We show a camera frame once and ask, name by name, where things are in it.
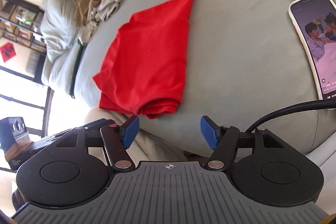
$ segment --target metal rivet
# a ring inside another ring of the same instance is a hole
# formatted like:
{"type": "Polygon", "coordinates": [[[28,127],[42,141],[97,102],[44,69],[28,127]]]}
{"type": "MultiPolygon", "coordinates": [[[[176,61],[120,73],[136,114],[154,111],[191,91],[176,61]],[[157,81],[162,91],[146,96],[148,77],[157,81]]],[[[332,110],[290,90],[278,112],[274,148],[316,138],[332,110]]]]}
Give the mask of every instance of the metal rivet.
{"type": "Polygon", "coordinates": [[[126,169],[132,166],[132,163],[128,160],[120,160],[115,163],[115,166],[120,169],[126,169]]]}
{"type": "Polygon", "coordinates": [[[208,166],[212,169],[221,169],[224,167],[224,163],[219,160],[212,160],[208,162],[208,166]]]}

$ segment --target striped shirt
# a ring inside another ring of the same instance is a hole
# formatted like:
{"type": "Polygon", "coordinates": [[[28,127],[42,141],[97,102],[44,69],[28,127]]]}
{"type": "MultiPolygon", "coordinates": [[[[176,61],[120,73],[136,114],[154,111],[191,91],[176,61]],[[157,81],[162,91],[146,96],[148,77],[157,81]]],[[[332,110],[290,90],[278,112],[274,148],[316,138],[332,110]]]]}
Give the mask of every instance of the striped shirt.
{"type": "Polygon", "coordinates": [[[307,41],[308,48],[310,50],[311,55],[313,55],[316,60],[321,59],[324,56],[324,44],[328,41],[328,38],[321,38],[322,41],[309,39],[307,41]]]}

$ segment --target phone case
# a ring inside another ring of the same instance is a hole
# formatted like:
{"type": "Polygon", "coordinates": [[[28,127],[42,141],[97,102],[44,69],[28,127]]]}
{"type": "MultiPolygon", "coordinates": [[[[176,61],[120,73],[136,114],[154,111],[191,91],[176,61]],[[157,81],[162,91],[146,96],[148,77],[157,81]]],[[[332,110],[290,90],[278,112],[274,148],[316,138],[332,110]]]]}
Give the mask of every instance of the phone case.
{"type": "MultiPolygon", "coordinates": [[[[316,71],[316,67],[315,67],[313,58],[311,57],[311,54],[310,54],[308,45],[307,45],[306,40],[305,40],[305,37],[304,37],[304,35],[303,35],[303,33],[302,33],[301,29],[300,29],[300,26],[299,26],[299,24],[297,23],[297,21],[296,21],[294,15],[293,15],[293,13],[292,13],[292,11],[291,11],[291,6],[292,6],[293,4],[299,2],[299,1],[301,1],[301,0],[295,0],[295,1],[293,1],[293,2],[290,4],[290,6],[289,6],[289,8],[288,8],[288,13],[289,13],[289,16],[290,16],[290,18],[291,18],[291,20],[292,20],[292,22],[293,22],[293,25],[294,25],[294,27],[295,27],[295,30],[296,30],[296,32],[297,32],[299,38],[300,38],[300,41],[301,41],[301,43],[302,43],[302,45],[303,45],[303,48],[304,48],[304,50],[305,50],[305,52],[306,52],[306,55],[307,55],[307,57],[308,57],[308,61],[309,61],[309,64],[310,64],[310,68],[311,68],[311,71],[312,71],[313,76],[314,76],[314,81],[315,81],[315,86],[316,86],[316,89],[317,89],[318,97],[319,97],[320,100],[323,100],[323,98],[322,98],[322,90],[321,90],[321,87],[320,87],[320,81],[319,81],[319,77],[318,77],[318,75],[317,75],[317,71],[316,71]]],[[[336,9],[336,4],[334,3],[334,1],[333,1],[333,0],[329,0],[329,1],[331,2],[331,4],[332,4],[332,5],[334,6],[334,8],[336,9]]]]}

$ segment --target red t-shirt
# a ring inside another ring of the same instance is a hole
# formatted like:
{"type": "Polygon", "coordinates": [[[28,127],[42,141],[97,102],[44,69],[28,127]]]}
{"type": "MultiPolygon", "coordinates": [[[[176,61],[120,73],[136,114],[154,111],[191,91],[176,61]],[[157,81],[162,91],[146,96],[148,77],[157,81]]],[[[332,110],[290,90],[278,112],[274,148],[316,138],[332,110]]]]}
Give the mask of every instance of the red t-shirt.
{"type": "Polygon", "coordinates": [[[193,0],[169,0],[133,14],[93,77],[99,107],[156,118],[175,113],[185,84],[189,15],[193,0]]]}

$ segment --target red paper sign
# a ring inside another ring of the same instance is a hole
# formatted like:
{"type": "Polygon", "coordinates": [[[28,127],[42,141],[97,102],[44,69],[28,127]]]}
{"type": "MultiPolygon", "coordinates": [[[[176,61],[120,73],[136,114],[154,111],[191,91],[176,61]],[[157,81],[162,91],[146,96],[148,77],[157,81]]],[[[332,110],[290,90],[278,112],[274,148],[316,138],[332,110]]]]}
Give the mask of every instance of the red paper sign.
{"type": "Polygon", "coordinates": [[[1,46],[0,51],[1,51],[3,62],[7,62],[9,59],[11,59],[12,57],[16,55],[14,45],[13,43],[10,43],[10,42],[1,46]]]}

